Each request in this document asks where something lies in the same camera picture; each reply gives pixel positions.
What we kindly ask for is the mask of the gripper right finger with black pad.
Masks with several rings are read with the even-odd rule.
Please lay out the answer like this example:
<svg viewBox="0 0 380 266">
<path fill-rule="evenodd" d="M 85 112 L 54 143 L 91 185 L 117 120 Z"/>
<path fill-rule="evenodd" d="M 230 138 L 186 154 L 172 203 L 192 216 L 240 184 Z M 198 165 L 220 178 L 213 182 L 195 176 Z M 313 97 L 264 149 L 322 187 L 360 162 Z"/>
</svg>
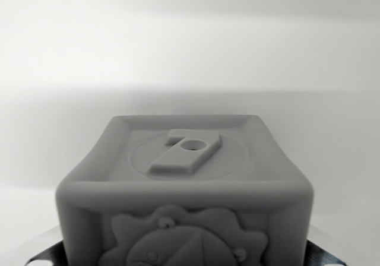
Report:
<svg viewBox="0 0 380 266">
<path fill-rule="evenodd" d="M 309 226 L 304 265 L 379 265 L 319 228 Z"/>
</svg>

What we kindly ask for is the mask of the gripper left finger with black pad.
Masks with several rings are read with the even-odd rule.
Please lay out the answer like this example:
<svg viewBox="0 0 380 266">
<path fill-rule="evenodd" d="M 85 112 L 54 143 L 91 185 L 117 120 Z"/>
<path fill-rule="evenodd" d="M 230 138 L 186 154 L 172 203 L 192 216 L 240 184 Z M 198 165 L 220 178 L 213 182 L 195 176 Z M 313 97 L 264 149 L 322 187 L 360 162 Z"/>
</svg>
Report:
<svg viewBox="0 0 380 266">
<path fill-rule="evenodd" d="M 47 260 L 47 264 L 53 265 L 68 265 L 60 226 L 1 255 L 1 265 L 27 265 L 34 260 Z"/>
</svg>

